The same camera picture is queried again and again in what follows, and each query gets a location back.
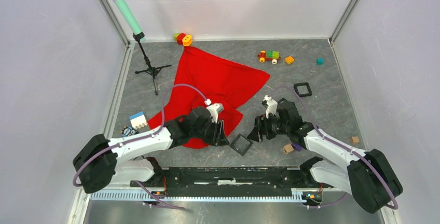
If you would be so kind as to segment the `black square frame box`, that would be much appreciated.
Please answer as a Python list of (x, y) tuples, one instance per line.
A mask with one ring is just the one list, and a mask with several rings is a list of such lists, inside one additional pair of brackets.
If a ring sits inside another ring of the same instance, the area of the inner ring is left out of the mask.
[(253, 145), (252, 141), (248, 140), (244, 135), (238, 134), (231, 142), (230, 147), (242, 157), (248, 152)]

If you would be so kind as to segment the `red garment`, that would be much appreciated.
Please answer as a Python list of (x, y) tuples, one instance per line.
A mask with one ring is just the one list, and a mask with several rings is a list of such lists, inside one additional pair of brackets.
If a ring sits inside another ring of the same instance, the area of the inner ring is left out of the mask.
[[(267, 72), (225, 60), (196, 47), (185, 47), (164, 113), (157, 113), (148, 124), (156, 128), (161, 123), (186, 116), (191, 110), (205, 105), (205, 100), (221, 103), (224, 110), (219, 119), (224, 121), (227, 137), (243, 118), (238, 107), (251, 99), (268, 81)], [(191, 139), (183, 147), (208, 147), (201, 139)]]

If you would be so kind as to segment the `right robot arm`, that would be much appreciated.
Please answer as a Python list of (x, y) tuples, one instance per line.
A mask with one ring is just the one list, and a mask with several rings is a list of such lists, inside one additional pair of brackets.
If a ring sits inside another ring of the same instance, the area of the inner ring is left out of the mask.
[(383, 152), (355, 148), (333, 138), (317, 125), (303, 121), (294, 102), (276, 101), (267, 95), (262, 105), (266, 111), (255, 118), (248, 139), (261, 142), (284, 135), (294, 150), (315, 152), (317, 156), (300, 166), (303, 185), (333, 186), (350, 194), (371, 214), (385, 206), (397, 207), (396, 197), (403, 193), (403, 186)]

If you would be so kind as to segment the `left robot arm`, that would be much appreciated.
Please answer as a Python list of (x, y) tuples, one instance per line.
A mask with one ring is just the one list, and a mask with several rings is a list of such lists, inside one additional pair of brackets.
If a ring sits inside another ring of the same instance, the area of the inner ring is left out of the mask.
[(229, 145), (221, 103), (197, 107), (186, 116), (167, 121), (150, 131), (122, 138), (107, 139), (103, 134), (93, 136), (73, 159), (76, 174), (73, 184), (85, 193), (98, 192), (110, 184), (128, 181), (146, 182), (157, 186), (163, 172), (153, 159), (135, 161), (151, 152), (186, 145), (191, 139), (201, 139), (209, 146)]

